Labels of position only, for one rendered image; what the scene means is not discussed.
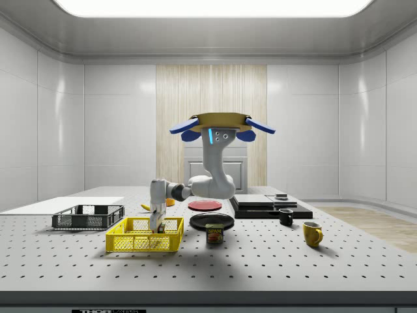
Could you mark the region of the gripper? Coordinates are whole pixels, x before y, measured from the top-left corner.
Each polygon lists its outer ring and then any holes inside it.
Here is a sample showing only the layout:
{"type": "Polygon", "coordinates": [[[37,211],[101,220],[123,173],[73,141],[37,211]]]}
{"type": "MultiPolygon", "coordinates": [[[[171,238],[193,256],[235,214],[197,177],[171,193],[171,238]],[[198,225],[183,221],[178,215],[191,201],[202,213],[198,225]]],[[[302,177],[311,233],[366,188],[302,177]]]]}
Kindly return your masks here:
{"type": "Polygon", "coordinates": [[[157,233],[161,223],[164,221],[166,212],[166,202],[160,204],[151,203],[151,215],[149,228],[153,233],[157,233]]]}

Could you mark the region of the yellow basket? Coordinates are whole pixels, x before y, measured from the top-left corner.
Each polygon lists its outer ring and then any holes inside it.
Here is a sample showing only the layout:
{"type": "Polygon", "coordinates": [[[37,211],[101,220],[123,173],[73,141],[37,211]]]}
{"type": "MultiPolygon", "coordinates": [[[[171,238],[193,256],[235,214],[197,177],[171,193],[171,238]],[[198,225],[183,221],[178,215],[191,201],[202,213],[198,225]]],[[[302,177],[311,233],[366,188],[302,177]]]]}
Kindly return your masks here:
{"type": "Polygon", "coordinates": [[[174,252],[184,233],[182,217],[167,217],[163,233],[153,233],[149,217],[126,217],[106,232],[107,252],[174,252]]]}

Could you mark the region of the red plate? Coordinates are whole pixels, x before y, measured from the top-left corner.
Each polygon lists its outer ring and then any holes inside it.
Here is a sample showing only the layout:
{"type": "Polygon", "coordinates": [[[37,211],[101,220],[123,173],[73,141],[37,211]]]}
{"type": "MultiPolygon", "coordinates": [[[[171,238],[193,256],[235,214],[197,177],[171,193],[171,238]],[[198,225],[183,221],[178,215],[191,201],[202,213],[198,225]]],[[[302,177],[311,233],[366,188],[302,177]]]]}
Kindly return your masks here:
{"type": "Polygon", "coordinates": [[[188,208],[193,211],[210,212],[222,208],[222,204],[214,200],[197,200],[188,204],[188,208]]]}

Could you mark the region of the black plate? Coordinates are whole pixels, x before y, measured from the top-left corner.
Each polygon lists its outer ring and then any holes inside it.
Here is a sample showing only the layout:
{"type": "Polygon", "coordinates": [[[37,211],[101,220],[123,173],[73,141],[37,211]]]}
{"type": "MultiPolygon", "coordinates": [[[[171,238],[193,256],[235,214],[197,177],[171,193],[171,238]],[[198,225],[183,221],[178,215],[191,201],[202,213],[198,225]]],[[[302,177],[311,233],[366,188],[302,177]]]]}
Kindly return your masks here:
{"type": "Polygon", "coordinates": [[[223,224],[223,228],[229,229],[234,225],[234,218],[222,213],[201,213],[190,218],[190,225],[197,230],[205,230],[206,224],[223,224]]]}

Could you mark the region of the flat-sided can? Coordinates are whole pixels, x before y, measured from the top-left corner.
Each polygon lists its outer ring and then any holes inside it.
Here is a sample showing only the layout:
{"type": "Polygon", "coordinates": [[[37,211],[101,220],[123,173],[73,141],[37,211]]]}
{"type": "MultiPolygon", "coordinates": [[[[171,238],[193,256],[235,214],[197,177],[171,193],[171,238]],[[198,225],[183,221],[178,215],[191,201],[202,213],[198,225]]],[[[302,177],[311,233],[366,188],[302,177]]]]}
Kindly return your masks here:
{"type": "Polygon", "coordinates": [[[206,224],[206,238],[207,243],[222,243],[224,242],[224,224],[206,224]]]}

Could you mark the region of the dark grey basket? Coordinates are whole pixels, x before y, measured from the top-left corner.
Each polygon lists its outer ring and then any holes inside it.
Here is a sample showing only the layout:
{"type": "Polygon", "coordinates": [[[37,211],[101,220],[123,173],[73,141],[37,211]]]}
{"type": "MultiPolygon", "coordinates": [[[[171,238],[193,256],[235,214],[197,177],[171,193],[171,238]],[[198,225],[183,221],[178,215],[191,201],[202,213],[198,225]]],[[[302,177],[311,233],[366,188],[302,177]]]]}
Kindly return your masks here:
{"type": "Polygon", "coordinates": [[[124,216],[123,205],[75,205],[52,216],[59,230],[106,230],[124,216]]]}

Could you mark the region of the white cabinet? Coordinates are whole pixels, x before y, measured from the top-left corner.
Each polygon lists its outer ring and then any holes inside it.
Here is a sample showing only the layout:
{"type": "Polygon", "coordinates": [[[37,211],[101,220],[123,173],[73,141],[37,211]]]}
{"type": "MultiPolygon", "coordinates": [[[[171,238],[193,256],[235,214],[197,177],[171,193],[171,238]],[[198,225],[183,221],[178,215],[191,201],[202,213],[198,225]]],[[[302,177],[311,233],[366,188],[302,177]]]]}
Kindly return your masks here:
{"type": "MultiPolygon", "coordinates": [[[[245,142],[235,140],[223,150],[223,168],[233,178],[236,194],[248,191],[248,156],[245,142]]],[[[184,146],[184,182],[196,175],[210,175],[203,167],[203,144],[201,139],[186,142],[184,146]]]]}

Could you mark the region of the black stove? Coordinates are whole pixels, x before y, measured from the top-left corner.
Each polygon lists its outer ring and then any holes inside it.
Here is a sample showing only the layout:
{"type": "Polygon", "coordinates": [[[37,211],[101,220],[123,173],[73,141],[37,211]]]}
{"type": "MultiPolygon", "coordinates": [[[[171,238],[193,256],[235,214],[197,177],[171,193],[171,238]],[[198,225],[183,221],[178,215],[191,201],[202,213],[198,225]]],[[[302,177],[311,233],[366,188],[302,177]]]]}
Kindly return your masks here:
{"type": "Polygon", "coordinates": [[[230,199],[235,210],[235,218],[279,218],[280,209],[293,211],[293,218],[313,218],[313,213],[297,204],[297,200],[287,194],[235,194],[230,199]]]}

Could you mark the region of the white board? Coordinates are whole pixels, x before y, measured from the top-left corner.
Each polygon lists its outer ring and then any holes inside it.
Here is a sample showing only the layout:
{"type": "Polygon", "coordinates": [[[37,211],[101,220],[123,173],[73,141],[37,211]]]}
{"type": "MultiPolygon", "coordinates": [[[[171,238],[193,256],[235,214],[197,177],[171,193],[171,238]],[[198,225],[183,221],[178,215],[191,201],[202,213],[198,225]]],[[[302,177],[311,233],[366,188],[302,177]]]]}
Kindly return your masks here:
{"type": "Polygon", "coordinates": [[[122,199],[123,197],[58,197],[4,211],[0,215],[53,215],[75,205],[111,205],[122,199]]]}

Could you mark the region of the yellow mug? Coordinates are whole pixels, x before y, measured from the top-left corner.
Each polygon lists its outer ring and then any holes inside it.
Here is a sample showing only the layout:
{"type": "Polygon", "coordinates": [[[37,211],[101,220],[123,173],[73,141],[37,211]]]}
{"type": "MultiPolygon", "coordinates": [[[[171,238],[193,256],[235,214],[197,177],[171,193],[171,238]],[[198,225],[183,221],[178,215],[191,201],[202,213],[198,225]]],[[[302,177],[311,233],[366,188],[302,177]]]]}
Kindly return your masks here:
{"type": "Polygon", "coordinates": [[[311,247],[319,246],[323,240],[322,226],[316,222],[304,222],[303,232],[306,244],[311,247]]]}

